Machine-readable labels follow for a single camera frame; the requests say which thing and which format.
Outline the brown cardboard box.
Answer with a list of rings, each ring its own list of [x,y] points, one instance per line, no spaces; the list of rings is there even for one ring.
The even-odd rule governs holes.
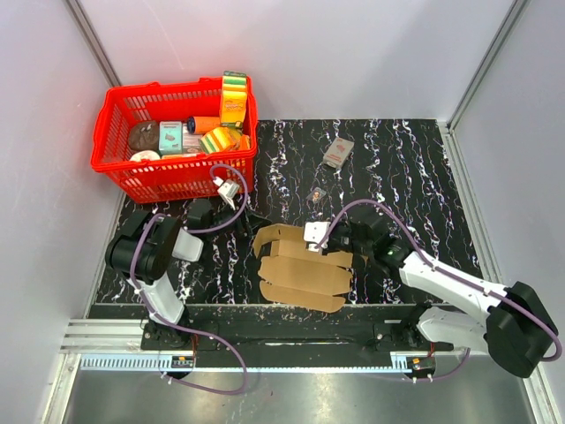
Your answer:
[[[261,228],[252,244],[260,260],[261,295],[268,301],[335,313],[350,292],[353,254],[306,249],[304,228],[277,223]]]

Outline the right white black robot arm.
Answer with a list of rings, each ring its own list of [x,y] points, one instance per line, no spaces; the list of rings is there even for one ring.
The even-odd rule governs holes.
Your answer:
[[[521,378],[541,361],[561,356],[558,329],[532,287],[492,283],[435,260],[407,238],[394,236],[381,213],[369,210],[357,218],[309,223],[304,240],[319,254],[365,257],[384,276],[453,307],[417,308],[401,329],[404,344],[413,350],[446,343],[486,353]]]

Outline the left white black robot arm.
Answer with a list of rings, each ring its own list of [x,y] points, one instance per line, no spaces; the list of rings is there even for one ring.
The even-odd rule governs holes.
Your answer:
[[[222,231],[252,237],[271,222],[247,209],[237,219],[228,206],[215,211],[208,199],[190,201],[186,219],[137,210],[117,230],[105,252],[105,263],[143,299],[151,321],[162,324],[161,340],[172,349],[190,342],[190,326],[181,322],[185,306],[168,276],[172,261],[196,262],[204,238]]]

